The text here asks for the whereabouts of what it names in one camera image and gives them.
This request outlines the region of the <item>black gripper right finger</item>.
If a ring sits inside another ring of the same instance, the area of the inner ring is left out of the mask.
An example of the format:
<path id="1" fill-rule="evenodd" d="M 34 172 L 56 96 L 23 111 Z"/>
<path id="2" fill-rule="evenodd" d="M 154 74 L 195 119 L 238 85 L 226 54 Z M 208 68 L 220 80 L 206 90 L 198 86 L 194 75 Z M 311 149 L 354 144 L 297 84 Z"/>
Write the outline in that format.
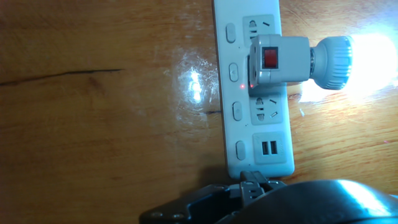
<path id="1" fill-rule="evenodd" d="M 261 172 L 259 173 L 258 182 L 259 182 L 259 185 L 265 191 L 277 190 L 277 189 L 287 186 L 285 183 L 283 183 L 280 180 L 272 180 L 272 179 L 264 176 Z"/>

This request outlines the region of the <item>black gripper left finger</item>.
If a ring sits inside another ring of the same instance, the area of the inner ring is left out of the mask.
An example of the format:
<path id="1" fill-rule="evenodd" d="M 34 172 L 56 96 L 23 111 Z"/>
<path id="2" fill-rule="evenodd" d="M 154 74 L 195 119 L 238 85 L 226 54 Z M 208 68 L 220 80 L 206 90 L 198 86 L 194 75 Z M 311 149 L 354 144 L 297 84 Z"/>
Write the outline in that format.
<path id="1" fill-rule="evenodd" d="M 229 223 L 245 206 L 264 194 L 266 178 L 259 171 L 242 171 L 241 182 L 212 184 L 139 216 L 140 224 Z"/>

